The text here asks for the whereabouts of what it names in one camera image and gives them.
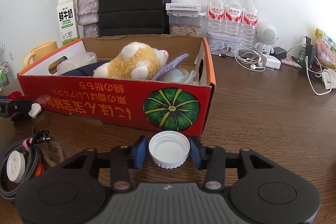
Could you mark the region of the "navy zipper pouch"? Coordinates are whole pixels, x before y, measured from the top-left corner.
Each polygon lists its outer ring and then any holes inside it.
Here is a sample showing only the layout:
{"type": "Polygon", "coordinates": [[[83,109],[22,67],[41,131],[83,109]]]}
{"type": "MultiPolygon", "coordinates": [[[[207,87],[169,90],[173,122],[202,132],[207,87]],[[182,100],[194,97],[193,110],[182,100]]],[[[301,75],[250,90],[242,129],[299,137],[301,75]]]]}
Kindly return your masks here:
{"type": "Polygon", "coordinates": [[[94,71],[109,61],[98,61],[61,74],[61,76],[92,77],[94,71]]]}

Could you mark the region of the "white bottle cap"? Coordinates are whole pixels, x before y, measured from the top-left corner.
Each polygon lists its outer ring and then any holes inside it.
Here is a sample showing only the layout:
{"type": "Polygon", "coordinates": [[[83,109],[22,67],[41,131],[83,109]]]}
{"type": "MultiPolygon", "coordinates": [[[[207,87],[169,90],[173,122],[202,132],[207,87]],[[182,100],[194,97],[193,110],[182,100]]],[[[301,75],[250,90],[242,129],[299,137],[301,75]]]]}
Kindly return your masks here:
{"type": "Polygon", "coordinates": [[[154,163],[163,169],[180,167],[189,156],[188,138],[176,131],[162,131],[155,134],[148,145],[154,163]]]}

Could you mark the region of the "yellow plush toy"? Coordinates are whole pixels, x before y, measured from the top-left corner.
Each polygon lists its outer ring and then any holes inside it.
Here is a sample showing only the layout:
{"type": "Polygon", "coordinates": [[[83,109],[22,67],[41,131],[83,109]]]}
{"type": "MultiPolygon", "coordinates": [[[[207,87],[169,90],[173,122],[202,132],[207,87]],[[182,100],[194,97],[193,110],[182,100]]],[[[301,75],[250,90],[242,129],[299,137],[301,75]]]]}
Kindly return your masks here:
{"type": "Polygon", "coordinates": [[[94,70],[93,77],[105,79],[151,80],[167,63],[168,51],[132,42],[116,58],[94,70]]]}

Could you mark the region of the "iridescent plastic bag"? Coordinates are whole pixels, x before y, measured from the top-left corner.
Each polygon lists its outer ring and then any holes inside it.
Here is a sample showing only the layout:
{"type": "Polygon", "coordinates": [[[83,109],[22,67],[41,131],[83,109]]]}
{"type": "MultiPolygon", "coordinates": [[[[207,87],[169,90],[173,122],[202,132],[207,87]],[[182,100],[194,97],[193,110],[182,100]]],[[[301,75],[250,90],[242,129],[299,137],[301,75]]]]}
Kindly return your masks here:
{"type": "Polygon", "coordinates": [[[198,85],[198,81],[195,79],[196,71],[192,70],[188,72],[185,69],[172,69],[162,76],[163,82],[166,83],[180,83],[189,85],[198,85]]]}

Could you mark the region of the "purple fabric pouch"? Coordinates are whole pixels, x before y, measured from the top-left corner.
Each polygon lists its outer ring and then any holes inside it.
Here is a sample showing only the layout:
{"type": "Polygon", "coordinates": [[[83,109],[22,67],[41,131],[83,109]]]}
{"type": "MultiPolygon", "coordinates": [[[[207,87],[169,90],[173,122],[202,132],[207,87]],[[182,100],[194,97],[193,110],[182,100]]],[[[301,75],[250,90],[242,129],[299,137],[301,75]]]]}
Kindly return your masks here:
{"type": "Polygon", "coordinates": [[[188,53],[185,53],[183,55],[180,55],[180,56],[176,57],[170,63],[165,65],[151,80],[152,81],[157,81],[157,80],[161,79],[166,73],[168,73],[168,72],[172,71],[173,69],[177,68],[182,61],[187,59],[187,57],[189,57],[188,53]]]}

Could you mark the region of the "red artificial rose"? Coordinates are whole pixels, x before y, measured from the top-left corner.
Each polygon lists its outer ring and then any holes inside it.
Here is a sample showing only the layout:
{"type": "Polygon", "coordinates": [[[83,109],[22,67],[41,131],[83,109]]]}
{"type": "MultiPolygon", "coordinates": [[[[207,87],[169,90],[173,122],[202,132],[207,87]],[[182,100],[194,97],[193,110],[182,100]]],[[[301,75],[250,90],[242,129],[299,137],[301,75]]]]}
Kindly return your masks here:
{"type": "Polygon", "coordinates": [[[6,99],[11,100],[11,101],[25,101],[26,100],[25,96],[19,91],[14,91],[14,92],[10,93],[6,97],[6,99]]]}

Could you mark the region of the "white small round device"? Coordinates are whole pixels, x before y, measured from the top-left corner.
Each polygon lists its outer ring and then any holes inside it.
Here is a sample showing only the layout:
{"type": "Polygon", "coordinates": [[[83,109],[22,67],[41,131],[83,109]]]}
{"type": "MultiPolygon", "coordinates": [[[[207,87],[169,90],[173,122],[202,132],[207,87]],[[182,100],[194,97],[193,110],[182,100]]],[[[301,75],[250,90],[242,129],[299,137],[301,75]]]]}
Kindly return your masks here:
{"type": "Polygon", "coordinates": [[[38,103],[33,103],[33,104],[31,105],[31,110],[29,111],[28,115],[29,115],[31,118],[35,119],[35,118],[38,116],[38,114],[41,112],[41,110],[42,110],[42,107],[41,107],[40,104],[38,104],[38,103]]]}

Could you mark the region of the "yellow ceramic mug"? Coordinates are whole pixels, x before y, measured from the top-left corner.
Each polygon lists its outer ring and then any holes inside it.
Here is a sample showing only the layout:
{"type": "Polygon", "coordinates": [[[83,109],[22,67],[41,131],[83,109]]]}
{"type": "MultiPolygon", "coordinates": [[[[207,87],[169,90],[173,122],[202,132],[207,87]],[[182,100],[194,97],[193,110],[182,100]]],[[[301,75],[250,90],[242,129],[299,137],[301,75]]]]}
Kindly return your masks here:
{"type": "Polygon", "coordinates": [[[45,42],[41,45],[34,47],[30,53],[25,57],[23,61],[23,67],[28,67],[30,65],[30,61],[33,62],[45,57],[49,53],[53,52],[58,48],[56,40],[51,40],[49,42],[45,42]]]}

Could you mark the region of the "white milk carton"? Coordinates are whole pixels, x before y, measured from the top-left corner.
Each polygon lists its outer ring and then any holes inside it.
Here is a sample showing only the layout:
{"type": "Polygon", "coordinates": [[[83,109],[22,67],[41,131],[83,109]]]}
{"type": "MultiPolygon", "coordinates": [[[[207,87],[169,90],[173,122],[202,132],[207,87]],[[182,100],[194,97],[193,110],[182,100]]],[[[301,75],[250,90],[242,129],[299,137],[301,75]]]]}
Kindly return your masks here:
{"type": "Polygon", "coordinates": [[[79,38],[75,0],[58,0],[58,23],[62,45],[79,38]]]}

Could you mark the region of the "red cardboard box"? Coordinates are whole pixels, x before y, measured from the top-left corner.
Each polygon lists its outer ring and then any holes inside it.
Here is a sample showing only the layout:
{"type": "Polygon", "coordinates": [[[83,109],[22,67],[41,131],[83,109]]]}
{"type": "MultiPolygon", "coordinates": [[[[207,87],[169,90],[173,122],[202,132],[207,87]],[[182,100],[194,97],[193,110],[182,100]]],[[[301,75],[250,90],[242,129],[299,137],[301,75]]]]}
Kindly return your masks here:
{"type": "Polygon", "coordinates": [[[126,35],[81,38],[33,62],[18,73],[26,98],[42,108],[97,118],[119,126],[151,131],[173,130],[189,136],[204,132],[216,88],[205,38],[176,35],[126,35]],[[196,73],[193,84],[102,79],[92,69],[52,75],[50,64],[61,57],[93,52],[98,63],[112,60],[131,42],[167,50],[171,60],[187,54],[180,67],[196,73]]]}

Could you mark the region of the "purple flower vase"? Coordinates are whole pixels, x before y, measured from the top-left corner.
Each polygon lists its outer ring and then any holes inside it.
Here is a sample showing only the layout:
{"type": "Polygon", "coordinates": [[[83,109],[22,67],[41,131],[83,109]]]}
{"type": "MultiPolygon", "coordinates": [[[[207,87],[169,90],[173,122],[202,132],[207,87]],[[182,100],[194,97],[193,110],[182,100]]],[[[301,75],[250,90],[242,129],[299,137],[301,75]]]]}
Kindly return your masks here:
{"type": "Polygon", "coordinates": [[[99,0],[77,0],[77,22],[84,37],[99,37],[99,0]]]}

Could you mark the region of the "white charger block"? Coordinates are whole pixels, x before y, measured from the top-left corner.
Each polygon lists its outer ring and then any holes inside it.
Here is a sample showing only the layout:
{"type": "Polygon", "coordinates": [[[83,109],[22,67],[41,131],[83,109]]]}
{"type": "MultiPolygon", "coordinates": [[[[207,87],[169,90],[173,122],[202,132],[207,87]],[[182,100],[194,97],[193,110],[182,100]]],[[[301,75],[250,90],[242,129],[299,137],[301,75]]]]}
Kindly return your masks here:
{"type": "Polygon", "coordinates": [[[267,68],[272,68],[272,69],[276,69],[276,70],[280,69],[281,61],[279,59],[277,59],[276,57],[271,56],[271,55],[262,54],[261,59],[262,59],[263,64],[267,68]]]}

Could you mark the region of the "black phone stand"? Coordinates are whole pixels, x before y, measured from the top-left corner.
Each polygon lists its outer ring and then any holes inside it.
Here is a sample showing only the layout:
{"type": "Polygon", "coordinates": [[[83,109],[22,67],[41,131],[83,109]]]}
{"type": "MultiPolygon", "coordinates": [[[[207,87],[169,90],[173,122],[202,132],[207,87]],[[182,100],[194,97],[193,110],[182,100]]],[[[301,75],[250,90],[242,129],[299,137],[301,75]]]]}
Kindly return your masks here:
{"type": "Polygon", "coordinates": [[[307,75],[306,69],[312,69],[315,60],[315,46],[311,43],[311,38],[304,36],[302,38],[303,50],[299,52],[299,65],[301,66],[301,73],[307,75]]]}

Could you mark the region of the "white earphones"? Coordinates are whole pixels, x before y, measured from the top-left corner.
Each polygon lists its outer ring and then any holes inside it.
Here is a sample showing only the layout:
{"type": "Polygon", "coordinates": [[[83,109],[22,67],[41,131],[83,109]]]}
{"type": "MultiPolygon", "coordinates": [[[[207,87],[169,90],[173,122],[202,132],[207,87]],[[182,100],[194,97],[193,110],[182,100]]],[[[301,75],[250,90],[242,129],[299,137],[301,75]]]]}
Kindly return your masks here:
{"type": "Polygon", "coordinates": [[[274,71],[274,68],[266,65],[263,60],[264,56],[259,53],[255,46],[252,46],[252,48],[239,46],[233,53],[235,61],[244,69],[253,72],[274,71]]]}

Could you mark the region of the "decorated tin box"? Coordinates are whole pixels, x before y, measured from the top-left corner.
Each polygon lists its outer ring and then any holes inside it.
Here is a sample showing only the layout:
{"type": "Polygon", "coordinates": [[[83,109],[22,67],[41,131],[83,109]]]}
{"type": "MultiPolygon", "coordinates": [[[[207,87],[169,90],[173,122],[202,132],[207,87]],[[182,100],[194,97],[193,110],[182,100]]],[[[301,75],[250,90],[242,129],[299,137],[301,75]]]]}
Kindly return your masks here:
{"type": "Polygon", "coordinates": [[[242,40],[220,32],[207,32],[207,42],[212,55],[234,57],[235,51],[240,47],[242,40]]]}

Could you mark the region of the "snack packet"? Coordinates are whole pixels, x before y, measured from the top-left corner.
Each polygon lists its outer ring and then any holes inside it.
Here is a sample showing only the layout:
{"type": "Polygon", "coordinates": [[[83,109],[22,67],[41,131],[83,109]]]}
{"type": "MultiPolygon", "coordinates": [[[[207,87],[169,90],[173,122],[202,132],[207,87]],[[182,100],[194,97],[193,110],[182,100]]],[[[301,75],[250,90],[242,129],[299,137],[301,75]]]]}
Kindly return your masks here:
{"type": "Polygon", "coordinates": [[[316,56],[318,61],[326,68],[336,70],[335,41],[320,29],[315,30],[316,56]]]}

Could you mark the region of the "white robot speaker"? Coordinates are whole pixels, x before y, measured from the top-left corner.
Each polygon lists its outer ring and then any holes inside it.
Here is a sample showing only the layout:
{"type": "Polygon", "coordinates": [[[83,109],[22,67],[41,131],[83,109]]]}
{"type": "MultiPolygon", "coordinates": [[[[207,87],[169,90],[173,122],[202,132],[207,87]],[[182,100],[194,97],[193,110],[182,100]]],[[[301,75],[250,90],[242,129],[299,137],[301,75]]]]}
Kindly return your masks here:
{"type": "Polygon", "coordinates": [[[256,38],[255,47],[260,54],[274,53],[273,45],[278,40],[278,32],[274,26],[269,23],[260,23],[257,27],[256,38]]]}

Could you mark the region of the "water bottle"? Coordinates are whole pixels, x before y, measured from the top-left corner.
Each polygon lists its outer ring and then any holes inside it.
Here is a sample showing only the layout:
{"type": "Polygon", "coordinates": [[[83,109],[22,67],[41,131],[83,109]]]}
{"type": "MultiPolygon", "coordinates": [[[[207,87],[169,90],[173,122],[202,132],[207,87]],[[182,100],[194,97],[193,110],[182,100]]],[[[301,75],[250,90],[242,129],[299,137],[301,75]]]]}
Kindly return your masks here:
{"type": "Polygon", "coordinates": [[[207,19],[208,31],[221,32],[224,20],[224,0],[208,0],[207,19]]]}
{"type": "Polygon", "coordinates": [[[239,0],[228,0],[225,8],[224,33],[232,37],[239,36],[239,27],[242,22],[242,7],[239,0]]]}
{"type": "Polygon", "coordinates": [[[240,30],[241,43],[243,46],[249,48],[253,46],[258,19],[259,15],[256,0],[246,0],[240,30]]]}

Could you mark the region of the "white paper box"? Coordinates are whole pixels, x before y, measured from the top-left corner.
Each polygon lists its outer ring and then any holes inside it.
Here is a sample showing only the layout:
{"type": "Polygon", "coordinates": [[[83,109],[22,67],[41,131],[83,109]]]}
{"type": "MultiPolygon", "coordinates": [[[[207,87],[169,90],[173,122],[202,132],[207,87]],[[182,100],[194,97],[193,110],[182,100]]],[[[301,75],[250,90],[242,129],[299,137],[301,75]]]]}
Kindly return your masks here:
{"type": "Polygon", "coordinates": [[[197,11],[201,12],[200,4],[190,4],[190,3],[167,3],[166,11],[197,11]]]}

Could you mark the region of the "clear seed container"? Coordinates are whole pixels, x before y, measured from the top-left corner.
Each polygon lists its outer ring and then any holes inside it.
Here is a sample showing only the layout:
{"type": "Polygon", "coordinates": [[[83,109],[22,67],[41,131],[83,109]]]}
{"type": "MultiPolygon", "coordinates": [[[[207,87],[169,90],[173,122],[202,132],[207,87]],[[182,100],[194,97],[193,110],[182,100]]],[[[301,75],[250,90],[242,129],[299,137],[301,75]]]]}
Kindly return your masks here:
{"type": "Polygon", "coordinates": [[[200,37],[204,12],[168,10],[170,34],[179,36],[200,37]]]}

